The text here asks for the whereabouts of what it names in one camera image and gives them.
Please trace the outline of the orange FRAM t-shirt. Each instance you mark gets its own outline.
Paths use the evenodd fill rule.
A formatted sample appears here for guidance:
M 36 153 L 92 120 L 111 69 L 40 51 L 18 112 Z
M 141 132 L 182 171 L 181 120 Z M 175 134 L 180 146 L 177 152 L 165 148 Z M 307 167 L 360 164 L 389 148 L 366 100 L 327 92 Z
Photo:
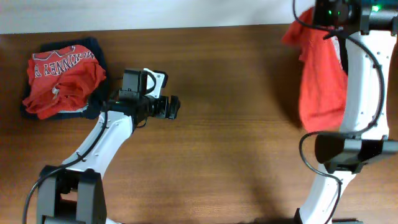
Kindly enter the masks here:
M 337 37 L 324 39 L 325 31 L 304 27 L 294 21 L 282 42 L 300 49 L 303 63 L 298 113 L 308 132 L 338 128 L 346 106 L 348 75 L 341 63 Z

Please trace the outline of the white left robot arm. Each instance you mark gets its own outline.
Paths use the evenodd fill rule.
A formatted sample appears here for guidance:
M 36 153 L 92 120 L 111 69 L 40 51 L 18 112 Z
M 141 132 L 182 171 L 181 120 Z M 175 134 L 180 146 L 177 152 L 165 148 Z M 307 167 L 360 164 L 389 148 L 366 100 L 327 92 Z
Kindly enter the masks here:
M 58 167 L 45 166 L 36 183 L 37 223 L 112 223 L 103 177 L 113 157 L 149 117 L 176 119 L 177 96 L 144 96 L 105 103 L 97 124 L 79 148 Z

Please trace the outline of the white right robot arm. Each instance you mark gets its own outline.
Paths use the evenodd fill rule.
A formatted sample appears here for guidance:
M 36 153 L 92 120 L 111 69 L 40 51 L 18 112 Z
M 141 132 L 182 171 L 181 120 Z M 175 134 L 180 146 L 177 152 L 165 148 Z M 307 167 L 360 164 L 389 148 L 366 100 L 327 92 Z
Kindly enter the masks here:
M 345 188 L 363 167 L 397 154 L 386 113 L 397 2 L 317 1 L 310 28 L 346 40 L 348 87 L 339 131 L 315 133 L 316 176 L 294 222 L 330 224 Z

